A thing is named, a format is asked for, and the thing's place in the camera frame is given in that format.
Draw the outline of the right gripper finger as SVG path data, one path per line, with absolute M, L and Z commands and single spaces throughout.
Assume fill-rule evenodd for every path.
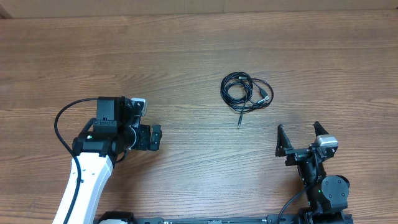
M 287 137 L 283 125 L 280 124 L 277 127 L 277 145 L 275 149 L 275 155 L 277 157 L 286 156 L 289 151 L 293 149 L 289 138 Z
M 329 132 L 326 131 L 325 128 L 318 121 L 314 122 L 313 127 L 315 130 L 316 136 L 329 134 Z

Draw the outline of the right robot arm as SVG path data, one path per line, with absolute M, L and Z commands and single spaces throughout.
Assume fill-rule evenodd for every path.
M 282 207 L 277 223 L 283 218 L 293 223 L 353 223 L 352 216 L 343 213 L 348 208 L 349 180 L 342 175 L 328 176 L 323 166 L 323 162 L 334 157 L 338 140 L 318 121 L 313 127 L 316 138 L 303 149 L 291 145 L 283 125 L 277 127 L 275 155 L 285 157 L 286 166 L 297 167 L 304 186 Z M 307 196 L 308 207 L 301 208 L 293 218 L 284 216 L 286 208 L 303 194 Z

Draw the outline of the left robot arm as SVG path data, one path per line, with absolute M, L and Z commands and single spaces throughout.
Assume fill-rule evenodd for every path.
M 70 176 L 54 223 L 95 223 L 104 186 L 115 165 L 128 151 L 158 151 L 160 125 L 141 124 L 147 102 L 143 98 L 97 97 L 96 116 L 91 118 L 69 146 Z

